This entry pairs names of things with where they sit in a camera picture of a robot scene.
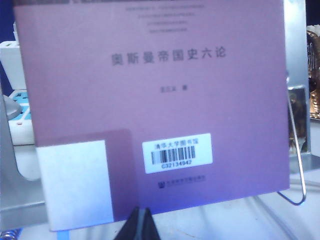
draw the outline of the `purple book cover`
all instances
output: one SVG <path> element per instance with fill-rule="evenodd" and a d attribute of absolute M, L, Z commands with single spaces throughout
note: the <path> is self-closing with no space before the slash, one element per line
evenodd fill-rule
<path fill-rule="evenodd" d="M 289 187 L 281 0 L 16 0 L 52 230 Z"/>

